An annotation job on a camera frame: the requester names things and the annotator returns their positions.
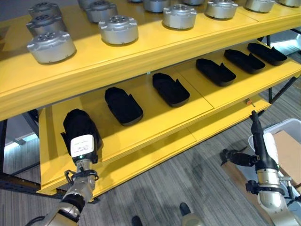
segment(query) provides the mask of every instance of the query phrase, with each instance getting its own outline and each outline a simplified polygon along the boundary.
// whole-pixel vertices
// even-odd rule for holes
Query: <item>white label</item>
[[[91,134],[82,135],[71,140],[71,157],[88,154],[94,150],[94,137]]]

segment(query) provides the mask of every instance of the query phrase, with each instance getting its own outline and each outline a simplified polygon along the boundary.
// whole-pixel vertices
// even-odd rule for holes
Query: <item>person's foot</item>
[[[138,216],[134,216],[132,218],[132,226],[143,226],[142,222]]]
[[[182,203],[180,204],[180,211],[181,211],[181,214],[182,214],[183,217],[184,217],[185,215],[191,213],[191,211],[190,211],[188,205],[187,205],[186,203],[184,203],[184,202],[182,202]]]

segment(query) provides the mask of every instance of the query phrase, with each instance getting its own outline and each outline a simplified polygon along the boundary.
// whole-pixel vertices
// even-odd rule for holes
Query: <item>yellow shelf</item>
[[[246,106],[244,102],[239,102],[234,106],[223,110],[218,114],[210,116],[206,120],[201,120],[189,126],[187,129],[194,136],[196,141],[202,142],[215,134],[233,126],[237,123],[243,121],[249,115],[251,115],[252,110],[259,112],[261,110],[267,110],[270,106],[265,100],[261,99],[259,96],[254,96],[251,98],[253,104]]]
[[[199,12],[188,31],[162,26],[161,14],[144,12],[142,4],[114,0],[119,13],[139,24],[139,39],[131,45],[108,46],[101,41],[77,5],[62,8],[63,19],[74,40],[77,54],[54,65],[40,65],[26,49],[31,35],[26,28],[30,16],[0,23],[0,120],[48,105],[99,87],[120,82],[193,57],[259,36],[300,25],[300,11],[274,6],[258,15],[238,9],[231,20],[213,20]]]
[[[235,46],[235,49],[246,50],[246,44]],[[225,62],[223,50],[202,57],[214,59],[215,62]],[[116,84],[132,94],[144,111],[143,119],[130,127],[121,126],[110,112],[105,100],[106,88],[63,101],[44,108],[40,112],[40,164],[42,190],[53,191],[65,183],[63,172],[68,169],[75,170],[75,165],[67,153],[65,143],[60,136],[64,131],[63,121],[66,114],[72,109],[85,110],[95,122],[104,146],[98,151],[99,162],[95,168],[114,164],[121,158],[141,150],[155,142],[176,133],[185,127],[198,127],[205,118],[219,115],[230,106],[243,101],[261,90],[280,83],[301,72],[301,65],[287,60],[281,66],[267,64],[262,73],[246,74],[230,63],[226,63],[237,78],[227,87],[218,87],[208,80],[195,68],[195,59],[158,72],[169,74],[174,80],[179,79],[189,91],[189,102],[179,108],[169,107],[158,95],[152,86],[152,75],[143,75],[134,79]],[[207,137],[215,131],[223,129],[220,123],[211,126],[212,121],[207,121],[211,130],[206,130]]]
[[[270,106],[268,102],[258,96],[251,99],[255,107],[252,105],[246,106],[245,103],[241,102],[188,127],[193,137],[190,133],[187,133],[187,129],[184,129],[97,169],[101,176],[96,182],[96,188],[93,192],[94,197],[246,119],[252,110],[259,112]]]
[[[43,185],[62,177],[62,172],[74,168],[60,135],[64,131],[63,121],[67,113],[75,108],[86,111],[95,122],[103,140],[99,160],[95,167],[121,158],[142,147],[166,137],[183,125],[212,109],[212,106],[172,67],[160,72],[179,79],[189,91],[190,98],[183,107],[171,108],[152,86],[152,75],[144,75],[116,84],[127,94],[132,94],[143,109],[143,118],[137,124],[124,127],[110,112],[105,100],[105,89],[76,97],[40,112],[40,164]]]
[[[235,49],[246,54],[250,52],[247,44],[240,44],[226,49]],[[224,49],[205,54],[192,59],[191,61],[178,64],[174,68],[214,107],[219,108],[225,105],[237,103],[242,98],[251,97],[261,91],[266,90],[291,77],[299,77],[301,74],[301,64],[288,59],[280,66],[272,66],[264,62],[266,66],[258,74],[249,74],[235,66],[224,57]],[[195,63],[196,59],[204,58],[213,60],[217,64],[224,63],[236,75],[234,82],[226,87],[214,85],[199,70]]]

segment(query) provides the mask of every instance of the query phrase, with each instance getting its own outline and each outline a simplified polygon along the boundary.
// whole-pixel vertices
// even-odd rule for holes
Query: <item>lower shelf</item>
[[[252,110],[266,110],[270,104],[259,96],[251,98],[255,107],[238,103],[200,122],[153,143],[137,152],[127,155],[106,166],[96,169],[100,179],[96,182],[94,196],[141,174],[142,172],[166,161],[214,136],[215,134],[246,119]]]

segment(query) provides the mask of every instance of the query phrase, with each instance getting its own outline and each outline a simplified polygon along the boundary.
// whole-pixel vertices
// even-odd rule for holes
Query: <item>silver metal canister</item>
[[[118,15],[116,4],[105,0],[92,2],[85,7],[85,11],[89,21],[93,23],[105,21],[114,15]]]
[[[278,0],[280,4],[289,7],[299,7],[301,6],[301,0]]]
[[[197,12],[194,8],[182,4],[164,8],[163,24],[176,29],[189,29],[194,26]]]
[[[205,0],[182,0],[182,3],[190,6],[198,6],[204,4]]]
[[[76,52],[76,48],[67,32],[47,32],[35,36],[27,49],[41,64],[64,60]]]
[[[247,0],[245,7],[254,12],[267,13],[270,12],[274,3],[274,0]]]
[[[98,24],[103,41],[114,44],[126,44],[138,38],[138,25],[134,18],[116,15]]]
[[[144,0],[143,6],[149,12],[161,13],[164,8],[170,6],[170,0]]]
[[[27,28],[34,36],[47,32],[66,31],[67,28],[61,16],[40,15],[27,23]]]
[[[89,6],[92,2],[95,2],[97,0],[77,0],[79,3],[79,7],[84,10],[85,7]]]
[[[238,4],[232,0],[209,0],[205,14],[217,19],[234,17]]]
[[[39,2],[35,4],[33,7],[31,7],[28,10],[28,12],[32,16],[32,18],[41,15],[55,15],[55,16],[62,15],[61,10],[56,3],[47,2],[47,1]]]

